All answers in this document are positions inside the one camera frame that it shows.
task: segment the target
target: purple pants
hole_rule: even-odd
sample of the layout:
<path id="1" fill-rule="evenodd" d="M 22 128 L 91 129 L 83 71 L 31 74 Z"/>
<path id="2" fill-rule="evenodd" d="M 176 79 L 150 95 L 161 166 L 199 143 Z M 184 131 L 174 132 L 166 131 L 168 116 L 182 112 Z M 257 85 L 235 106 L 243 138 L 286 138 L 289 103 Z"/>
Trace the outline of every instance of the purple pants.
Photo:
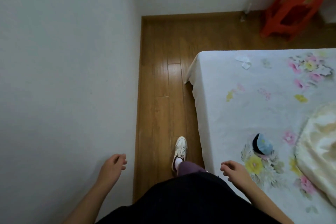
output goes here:
<path id="1" fill-rule="evenodd" d="M 191 173 L 197 173 L 197 172 L 206 172 L 206 170 L 199 165 L 196 165 L 195 163 L 189 162 L 189 161 L 183 161 L 179 167 L 177 176 L 187 175 Z"/>

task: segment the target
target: forearm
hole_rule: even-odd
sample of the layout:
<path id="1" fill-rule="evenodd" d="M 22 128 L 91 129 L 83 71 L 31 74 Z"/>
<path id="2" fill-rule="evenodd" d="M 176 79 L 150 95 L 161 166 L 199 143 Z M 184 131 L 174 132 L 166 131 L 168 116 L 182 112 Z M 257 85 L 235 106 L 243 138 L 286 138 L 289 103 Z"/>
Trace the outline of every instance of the forearm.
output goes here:
<path id="1" fill-rule="evenodd" d="M 252 189 L 248 189 L 244 194 L 252 205 L 270 215 L 278 222 L 282 224 L 294 224 L 259 187 L 255 186 Z"/>
<path id="2" fill-rule="evenodd" d="M 63 224 L 94 224 L 108 192 L 95 184 Z"/>

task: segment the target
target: person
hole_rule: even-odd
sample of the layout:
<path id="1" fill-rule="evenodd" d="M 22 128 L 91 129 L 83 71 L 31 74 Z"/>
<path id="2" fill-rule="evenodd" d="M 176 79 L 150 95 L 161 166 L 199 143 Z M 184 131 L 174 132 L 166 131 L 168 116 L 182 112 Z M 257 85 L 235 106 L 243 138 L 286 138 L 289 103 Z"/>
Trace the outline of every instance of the person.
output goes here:
<path id="1" fill-rule="evenodd" d="M 229 160 L 221 163 L 220 170 L 251 204 L 218 176 L 186 161 L 186 156 L 187 141 L 179 137 L 172 162 L 177 177 L 154 185 L 133 205 L 119 207 L 98 223 L 293 223 L 254 183 L 243 165 Z M 96 183 L 64 224 L 94 223 L 126 163 L 125 154 L 106 160 Z"/>

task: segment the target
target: cream satin pillow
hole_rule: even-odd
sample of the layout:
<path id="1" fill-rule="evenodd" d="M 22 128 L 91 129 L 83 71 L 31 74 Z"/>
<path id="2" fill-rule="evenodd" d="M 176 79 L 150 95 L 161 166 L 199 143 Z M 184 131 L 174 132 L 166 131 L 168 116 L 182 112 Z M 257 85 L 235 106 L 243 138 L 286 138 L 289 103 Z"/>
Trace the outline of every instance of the cream satin pillow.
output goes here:
<path id="1" fill-rule="evenodd" d="M 336 206 L 336 102 L 318 108 L 310 116 L 295 155 L 304 175 Z"/>

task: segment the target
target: white sock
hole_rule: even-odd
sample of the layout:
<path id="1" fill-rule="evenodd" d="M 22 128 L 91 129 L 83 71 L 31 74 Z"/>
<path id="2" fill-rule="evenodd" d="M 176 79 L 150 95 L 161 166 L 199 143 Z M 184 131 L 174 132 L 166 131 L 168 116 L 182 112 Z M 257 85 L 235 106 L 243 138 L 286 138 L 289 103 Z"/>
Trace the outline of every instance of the white sock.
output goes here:
<path id="1" fill-rule="evenodd" d="M 177 157 L 177 158 L 175 159 L 175 164 L 174 164 L 174 166 L 175 166 L 175 169 L 176 169 L 176 170 L 179 169 L 179 165 L 180 165 L 182 162 L 183 162 L 183 159 L 182 159 L 182 158 Z"/>

